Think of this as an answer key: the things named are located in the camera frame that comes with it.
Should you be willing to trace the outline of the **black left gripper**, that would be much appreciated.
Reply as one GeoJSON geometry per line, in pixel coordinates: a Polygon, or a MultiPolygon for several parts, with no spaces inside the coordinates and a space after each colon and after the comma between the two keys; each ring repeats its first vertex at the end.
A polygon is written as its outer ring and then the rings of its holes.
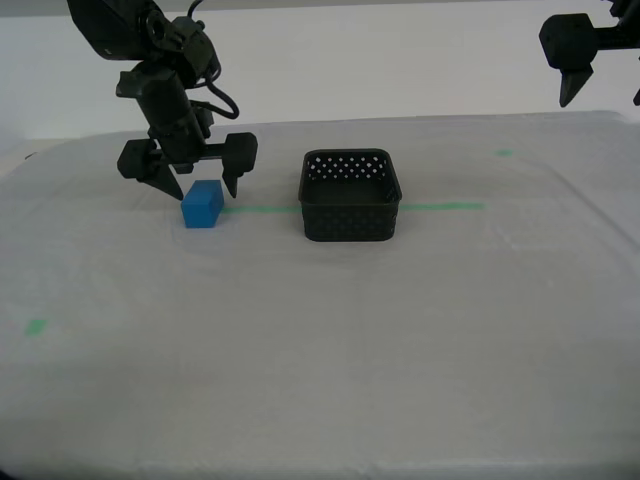
{"type": "Polygon", "coordinates": [[[225,144],[209,144],[212,111],[188,98],[176,71],[153,62],[122,72],[116,95],[134,100],[149,126],[146,139],[124,145],[117,161],[123,178],[182,201],[182,189],[171,169],[189,174],[202,160],[222,160],[222,179],[231,197],[237,197],[239,178],[255,166],[258,141],[253,133],[232,133],[225,144]]]}

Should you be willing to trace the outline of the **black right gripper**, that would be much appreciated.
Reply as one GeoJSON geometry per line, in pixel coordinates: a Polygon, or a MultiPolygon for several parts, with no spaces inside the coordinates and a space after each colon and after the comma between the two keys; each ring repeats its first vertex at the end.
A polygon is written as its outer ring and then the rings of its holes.
{"type": "MultiPolygon", "coordinates": [[[[586,13],[549,17],[542,25],[539,40],[549,66],[561,73],[559,104],[569,105],[593,75],[598,50],[639,48],[639,0],[611,0],[610,15],[618,22],[595,29],[586,13]]],[[[640,105],[640,91],[633,98],[640,105]]]]}

